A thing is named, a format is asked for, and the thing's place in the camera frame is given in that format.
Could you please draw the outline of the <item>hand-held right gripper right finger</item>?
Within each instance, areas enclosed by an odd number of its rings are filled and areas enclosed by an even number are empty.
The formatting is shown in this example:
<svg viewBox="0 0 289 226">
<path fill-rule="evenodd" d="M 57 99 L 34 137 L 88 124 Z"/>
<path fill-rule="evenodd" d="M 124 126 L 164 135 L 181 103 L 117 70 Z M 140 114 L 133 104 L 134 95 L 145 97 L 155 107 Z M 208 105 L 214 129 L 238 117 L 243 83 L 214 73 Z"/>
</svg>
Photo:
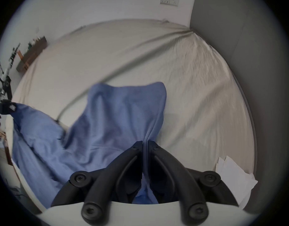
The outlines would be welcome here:
<svg viewBox="0 0 289 226">
<path fill-rule="evenodd" d="M 183 221 L 206 220 L 207 202 L 238 207 L 218 173 L 186 168 L 154 141 L 148 141 L 148 175 L 158 203 L 178 201 Z"/>
</svg>

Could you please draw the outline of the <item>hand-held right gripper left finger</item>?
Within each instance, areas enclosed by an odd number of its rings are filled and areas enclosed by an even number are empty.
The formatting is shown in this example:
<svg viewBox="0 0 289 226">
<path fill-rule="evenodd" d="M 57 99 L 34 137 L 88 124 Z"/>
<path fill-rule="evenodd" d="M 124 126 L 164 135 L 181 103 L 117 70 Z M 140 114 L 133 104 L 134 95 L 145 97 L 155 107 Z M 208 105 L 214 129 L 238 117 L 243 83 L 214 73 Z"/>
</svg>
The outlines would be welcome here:
<svg viewBox="0 0 289 226">
<path fill-rule="evenodd" d="M 137 141 L 117 156 L 106 168 L 77 171 L 59 190 L 51 207 L 83 202 L 85 221 L 105 219 L 109 203 L 132 203 L 142 184 L 143 142 Z"/>
</svg>

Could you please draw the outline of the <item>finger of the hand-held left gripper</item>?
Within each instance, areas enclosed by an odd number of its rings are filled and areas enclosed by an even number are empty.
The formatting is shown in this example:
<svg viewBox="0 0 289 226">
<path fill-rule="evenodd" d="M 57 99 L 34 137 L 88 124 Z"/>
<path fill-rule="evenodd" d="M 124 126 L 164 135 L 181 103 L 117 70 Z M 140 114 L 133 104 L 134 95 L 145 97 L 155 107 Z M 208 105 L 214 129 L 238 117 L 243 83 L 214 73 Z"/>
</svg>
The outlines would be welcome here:
<svg viewBox="0 0 289 226">
<path fill-rule="evenodd" d="M 2 100 L 0 102 L 0 114 L 1 115 L 10 115 L 17 110 L 17 103 L 14 103 L 10 100 Z"/>
</svg>

